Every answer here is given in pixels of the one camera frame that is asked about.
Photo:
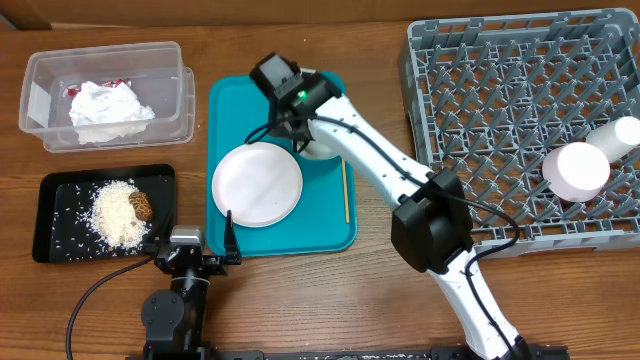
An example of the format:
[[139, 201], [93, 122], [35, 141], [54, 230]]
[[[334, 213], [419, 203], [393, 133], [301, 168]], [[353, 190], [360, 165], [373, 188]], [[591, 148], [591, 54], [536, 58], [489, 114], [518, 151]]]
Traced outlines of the white napkin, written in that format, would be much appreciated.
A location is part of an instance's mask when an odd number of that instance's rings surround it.
[[69, 116], [80, 144], [103, 143], [144, 131], [155, 118], [130, 86], [103, 87], [87, 81], [73, 98]]

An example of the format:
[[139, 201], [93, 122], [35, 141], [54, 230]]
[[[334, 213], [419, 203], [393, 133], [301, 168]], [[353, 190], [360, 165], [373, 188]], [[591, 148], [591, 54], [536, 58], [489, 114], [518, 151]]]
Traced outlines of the teal serving tray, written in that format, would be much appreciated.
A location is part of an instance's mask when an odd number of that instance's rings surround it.
[[[209, 94], [207, 191], [218, 163], [242, 145], [267, 121], [268, 101], [247, 76], [218, 81]], [[246, 257], [339, 252], [350, 247], [358, 232], [354, 170], [346, 165], [350, 224], [345, 221], [341, 159], [307, 160], [299, 155], [303, 176], [301, 198], [283, 220], [260, 228], [234, 226]]]

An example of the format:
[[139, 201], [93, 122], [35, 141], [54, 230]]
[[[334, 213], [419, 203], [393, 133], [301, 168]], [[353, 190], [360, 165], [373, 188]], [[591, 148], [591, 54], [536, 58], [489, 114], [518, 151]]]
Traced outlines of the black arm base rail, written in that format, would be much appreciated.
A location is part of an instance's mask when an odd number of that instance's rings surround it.
[[[565, 346], [530, 345], [533, 360], [569, 360], [568, 348]], [[377, 351], [377, 352], [302, 352], [302, 353], [263, 353], [261, 351], [238, 352], [205, 352], [201, 355], [170, 355], [144, 358], [127, 356], [125, 359], [215, 359], [215, 360], [470, 360], [480, 359], [472, 355], [466, 346], [434, 347], [427, 351]]]

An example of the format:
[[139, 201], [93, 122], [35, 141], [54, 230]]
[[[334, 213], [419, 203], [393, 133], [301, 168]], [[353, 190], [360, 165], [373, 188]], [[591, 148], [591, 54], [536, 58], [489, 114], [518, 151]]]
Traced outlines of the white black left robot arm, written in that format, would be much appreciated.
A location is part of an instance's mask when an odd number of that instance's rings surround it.
[[223, 255], [207, 255], [204, 233], [176, 226], [155, 245], [154, 265], [171, 277], [170, 287], [151, 294], [141, 310], [146, 329], [145, 359], [214, 359], [214, 347], [203, 340], [210, 278], [224, 276], [242, 263], [231, 212], [226, 213]]

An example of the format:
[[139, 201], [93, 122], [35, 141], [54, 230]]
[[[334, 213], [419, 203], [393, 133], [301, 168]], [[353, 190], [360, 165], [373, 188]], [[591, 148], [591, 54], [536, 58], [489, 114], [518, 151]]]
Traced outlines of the white paper cup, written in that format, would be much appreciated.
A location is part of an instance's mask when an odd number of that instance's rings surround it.
[[614, 163], [639, 145], [640, 121], [632, 116], [621, 117], [592, 130], [586, 142], [598, 148], [610, 163]]

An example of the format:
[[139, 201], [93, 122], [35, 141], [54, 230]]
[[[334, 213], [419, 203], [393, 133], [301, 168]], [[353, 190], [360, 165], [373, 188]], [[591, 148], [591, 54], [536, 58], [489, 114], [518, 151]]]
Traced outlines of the grey bowl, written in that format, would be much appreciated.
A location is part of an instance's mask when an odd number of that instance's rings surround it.
[[300, 145], [299, 154], [308, 160], [330, 160], [336, 158], [338, 153], [327, 145], [315, 140]]

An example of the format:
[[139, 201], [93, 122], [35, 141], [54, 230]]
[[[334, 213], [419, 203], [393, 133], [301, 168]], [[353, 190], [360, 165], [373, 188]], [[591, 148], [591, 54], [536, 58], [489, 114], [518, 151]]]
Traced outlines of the grey dishwasher rack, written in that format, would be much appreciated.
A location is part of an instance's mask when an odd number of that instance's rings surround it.
[[478, 250], [498, 257], [639, 243], [639, 154], [593, 199], [557, 197], [552, 150], [639, 113], [639, 22], [627, 9], [421, 20], [399, 58], [417, 159], [463, 182]]

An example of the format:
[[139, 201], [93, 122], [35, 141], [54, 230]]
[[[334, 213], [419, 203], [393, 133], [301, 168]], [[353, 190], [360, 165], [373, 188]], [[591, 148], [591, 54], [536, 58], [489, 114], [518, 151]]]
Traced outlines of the clear plastic bin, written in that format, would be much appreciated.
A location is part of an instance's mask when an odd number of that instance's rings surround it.
[[175, 42], [39, 52], [19, 127], [53, 153], [180, 144], [195, 123], [194, 75]]

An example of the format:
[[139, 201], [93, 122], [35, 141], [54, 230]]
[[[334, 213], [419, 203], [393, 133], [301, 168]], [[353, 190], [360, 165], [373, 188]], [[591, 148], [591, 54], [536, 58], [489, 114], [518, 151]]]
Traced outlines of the red foil wrapper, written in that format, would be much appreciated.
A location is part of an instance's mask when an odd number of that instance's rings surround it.
[[[115, 79], [115, 80], [111, 80], [111, 81], [102, 83], [102, 86], [103, 87], [116, 88], [120, 84], [125, 84], [127, 86], [131, 86], [131, 79], [130, 78]], [[80, 91], [81, 91], [81, 86], [80, 85], [71, 85], [66, 89], [65, 95], [70, 97], [70, 98], [74, 98]]]

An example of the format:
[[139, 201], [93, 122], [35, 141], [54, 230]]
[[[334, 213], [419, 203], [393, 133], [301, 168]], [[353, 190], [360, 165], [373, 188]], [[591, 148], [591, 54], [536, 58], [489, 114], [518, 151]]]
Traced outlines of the black plastic tray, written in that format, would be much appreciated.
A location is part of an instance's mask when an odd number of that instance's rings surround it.
[[[122, 181], [148, 195], [154, 218], [142, 241], [127, 249], [109, 245], [91, 228], [98, 191]], [[176, 180], [168, 164], [52, 173], [40, 184], [32, 258], [37, 263], [69, 263], [141, 256], [156, 236], [167, 237], [176, 218]]]

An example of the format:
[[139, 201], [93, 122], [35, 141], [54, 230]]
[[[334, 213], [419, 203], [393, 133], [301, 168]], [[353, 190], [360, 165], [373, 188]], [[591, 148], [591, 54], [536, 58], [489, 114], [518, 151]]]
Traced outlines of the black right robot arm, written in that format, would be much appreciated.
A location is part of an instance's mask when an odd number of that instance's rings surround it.
[[414, 270], [429, 274], [460, 321], [477, 359], [528, 359], [530, 349], [506, 319], [478, 266], [470, 210], [503, 220], [504, 212], [465, 197], [450, 169], [433, 171], [372, 127], [325, 75], [271, 53], [250, 78], [269, 103], [264, 125], [245, 139], [287, 139], [309, 160], [341, 157], [364, 177], [392, 212], [391, 241]]

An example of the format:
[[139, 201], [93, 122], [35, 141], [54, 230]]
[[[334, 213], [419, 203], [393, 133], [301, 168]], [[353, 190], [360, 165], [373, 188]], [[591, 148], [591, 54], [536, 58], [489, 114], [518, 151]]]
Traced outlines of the rice food scraps pile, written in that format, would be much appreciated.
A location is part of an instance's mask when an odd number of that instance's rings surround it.
[[63, 184], [56, 190], [51, 225], [53, 262], [143, 253], [153, 226], [138, 220], [128, 197], [142, 192], [132, 179]]

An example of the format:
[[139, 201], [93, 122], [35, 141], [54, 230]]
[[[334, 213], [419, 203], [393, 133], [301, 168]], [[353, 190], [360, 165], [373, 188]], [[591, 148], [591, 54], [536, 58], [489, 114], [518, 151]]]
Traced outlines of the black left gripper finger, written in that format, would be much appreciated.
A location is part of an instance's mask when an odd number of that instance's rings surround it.
[[224, 249], [226, 252], [227, 260], [240, 260], [241, 259], [241, 251], [238, 245], [234, 221], [232, 211], [228, 210], [226, 212], [226, 224], [224, 231]]
[[153, 225], [148, 233], [147, 239], [143, 243], [144, 253], [157, 253], [164, 240], [168, 237], [167, 232], [171, 231], [171, 223], [174, 220], [174, 212], [167, 211], [156, 225]]

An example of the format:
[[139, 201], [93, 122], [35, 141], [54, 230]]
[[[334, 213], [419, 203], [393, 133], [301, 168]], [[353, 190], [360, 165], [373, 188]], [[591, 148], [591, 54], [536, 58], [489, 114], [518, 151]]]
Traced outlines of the wooden chopstick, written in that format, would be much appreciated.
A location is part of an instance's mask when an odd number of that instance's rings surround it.
[[345, 221], [347, 224], [350, 224], [351, 216], [350, 216], [350, 207], [349, 207], [349, 190], [348, 190], [348, 181], [347, 181], [346, 161], [344, 159], [341, 160], [341, 171], [342, 171], [343, 195], [344, 195], [344, 205], [345, 205]]

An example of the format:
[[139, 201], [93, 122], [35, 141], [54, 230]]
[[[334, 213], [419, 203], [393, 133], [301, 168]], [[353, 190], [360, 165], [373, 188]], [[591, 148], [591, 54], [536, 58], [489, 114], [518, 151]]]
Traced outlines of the large pink plate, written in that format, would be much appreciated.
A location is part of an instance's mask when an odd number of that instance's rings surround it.
[[298, 204], [303, 176], [282, 147], [265, 142], [241, 145], [219, 162], [211, 180], [218, 210], [241, 226], [260, 228], [287, 217]]

